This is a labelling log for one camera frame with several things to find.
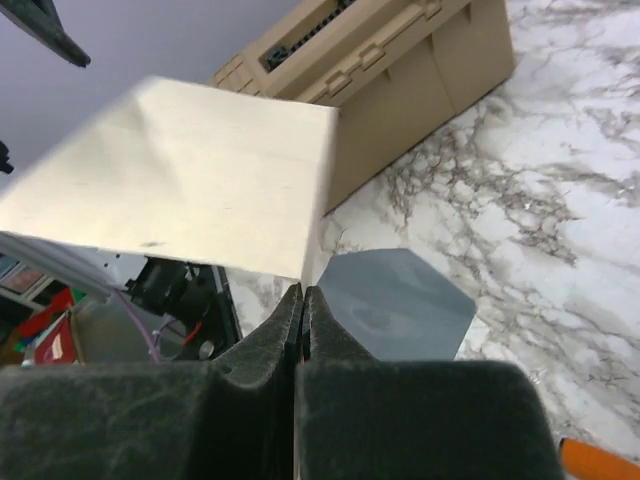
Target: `gray triangular object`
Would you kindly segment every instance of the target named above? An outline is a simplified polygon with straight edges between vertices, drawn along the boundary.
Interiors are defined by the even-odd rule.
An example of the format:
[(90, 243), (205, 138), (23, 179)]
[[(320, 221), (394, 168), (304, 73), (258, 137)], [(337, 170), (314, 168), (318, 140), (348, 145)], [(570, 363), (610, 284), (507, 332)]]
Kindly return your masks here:
[(302, 334), (305, 358), (351, 361), (373, 359), (362, 344), (336, 321), (322, 294), (322, 289), (307, 288), (304, 302)]
[(474, 301), (406, 249), (331, 259), (318, 286), (334, 317), (380, 360), (451, 360)]

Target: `black electronic device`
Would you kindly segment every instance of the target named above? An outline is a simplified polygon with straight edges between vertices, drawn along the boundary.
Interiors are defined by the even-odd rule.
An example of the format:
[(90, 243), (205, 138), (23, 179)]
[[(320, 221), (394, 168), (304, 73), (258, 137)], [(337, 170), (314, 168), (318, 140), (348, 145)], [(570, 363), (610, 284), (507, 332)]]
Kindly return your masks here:
[(136, 305), (184, 325), (186, 341), (175, 360), (211, 360), (242, 338), (222, 267), (147, 257), (127, 288)]

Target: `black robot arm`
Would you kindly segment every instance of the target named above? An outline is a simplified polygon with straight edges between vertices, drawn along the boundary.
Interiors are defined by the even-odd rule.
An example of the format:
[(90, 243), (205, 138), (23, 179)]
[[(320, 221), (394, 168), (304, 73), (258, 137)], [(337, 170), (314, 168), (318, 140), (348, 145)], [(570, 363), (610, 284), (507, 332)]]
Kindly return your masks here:
[(0, 172), (7, 175), (13, 172), (13, 165), (9, 163), (9, 149), (2, 142), (0, 142)]
[(64, 31), (53, 0), (0, 0), (0, 13), (77, 67), (91, 58)]

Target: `beige storage bin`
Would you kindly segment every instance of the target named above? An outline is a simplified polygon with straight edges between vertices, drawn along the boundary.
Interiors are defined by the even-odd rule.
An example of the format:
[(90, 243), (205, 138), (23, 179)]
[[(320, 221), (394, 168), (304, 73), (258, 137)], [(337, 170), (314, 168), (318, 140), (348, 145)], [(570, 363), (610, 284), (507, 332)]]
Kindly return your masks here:
[(210, 84), (340, 108), (329, 211), (513, 68), (505, 0), (305, 0)]

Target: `white marble surface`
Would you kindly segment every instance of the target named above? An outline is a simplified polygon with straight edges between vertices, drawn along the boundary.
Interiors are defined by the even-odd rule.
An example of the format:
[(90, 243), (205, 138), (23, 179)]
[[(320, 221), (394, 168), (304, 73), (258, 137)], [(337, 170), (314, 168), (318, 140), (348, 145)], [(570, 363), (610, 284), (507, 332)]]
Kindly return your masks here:
[[(477, 301), (458, 358), (517, 363), (555, 434), (639, 461), (640, 2), (509, 12), (513, 77), (329, 215), (320, 270), (412, 249)], [(230, 277), (245, 332), (289, 285)]]

